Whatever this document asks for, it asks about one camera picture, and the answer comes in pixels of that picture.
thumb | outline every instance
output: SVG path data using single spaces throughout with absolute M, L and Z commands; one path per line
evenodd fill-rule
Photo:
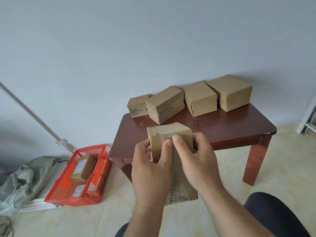
M 173 135 L 172 142 L 174 147 L 178 151 L 182 162 L 192 157 L 192 152 L 180 135 Z
M 171 159 L 172 159 L 172 140 L 168 139 L 162 144 L 162 150 L 160 159 L 158 161 L 159 165 L 162 166 L 171 166 Z

tiled floor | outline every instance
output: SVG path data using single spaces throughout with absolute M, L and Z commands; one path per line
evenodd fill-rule
M 274 136 L 254 187 L 241 181 L 249 148 L 216 151 L 227 190 L 240 203 L 255 191 L 275 195 L 316 236 L 316 138 L 296 132 Z M 18 214 L 14 236 L 112 237 L 130 219 L 134 202 L 132 184 L 113 165 L 100 204 Z M 165 207 L 160 236 L 217 235 L 200 198 Z

table top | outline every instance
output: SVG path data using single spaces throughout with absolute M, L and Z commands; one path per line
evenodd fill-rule
M 168 119 L 163 125 L 179 122 L 192 132 L 203 132 L 209 143 L 219 144 L 274 135 L 277 128 L 252 104 L 226 112 L 222 109 L 201 116 L 192 117 L 188 108 Z M 127 158 L 134 155 L 135 145 L 148 138 L 147 127 L 158 126 L 149 116 L 132 118 L 123 115 L 118 128 L 110 159 Z

dark red table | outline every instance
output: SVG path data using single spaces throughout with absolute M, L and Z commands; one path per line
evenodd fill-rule
M 225 112 L 222 109 L 192 117 L 187 108 L 163 124 L 179 122 L 192 132 L 203 132 L 214 150 L 249 146 L 243 181 L 254 185 L 272 135 L 277 128 L 252 104 Z M 135 145 L 148 138 L 147 127 L 157 126 L 149 116 L 132 118 L 125 114 L 118 128 L 109 157 L 132 181 L 132 161 Z

package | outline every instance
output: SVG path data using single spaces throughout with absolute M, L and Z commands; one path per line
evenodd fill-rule
M 183 86 L 182 89 L 193 117 L 217 110 L 217 94 L 204 81 Z
M 132 118 L 148 115 L 145 101 L 149 99 L 150 95 L 143 95 L 130 98 L 127 107 L 132 115 Z
M 92 155 L 80 157 L 72 175 L 70 176 L 70 180 L 73 182 L 86 183 L 93 171 L 93 164 L 95 165 L 96 161 Z
M 146 100 L 146 106 L 149 117 L 161 124 L 184 109 L 184 92 L 176 87 L 168 87 Z
M 224 111 L 231 111 L 250 102 L 252 85 L 230 75 L 210 80 L 207 84 L 216 92 L 219 106 Z
M 153 163 L 158 163 L 161 155 L 162 144 L 166 139 L 171 139 L 174 134 L 180 135 L 193 151 L 192 131 L 178 122 L 169 125 L 147 127 L 150 139 L 151 158 Z M 198 192 L 191 186 L 184 175 L 181 159 L 175 147 L 172 148 L 172 186 L 165 205 L 198 199 Z

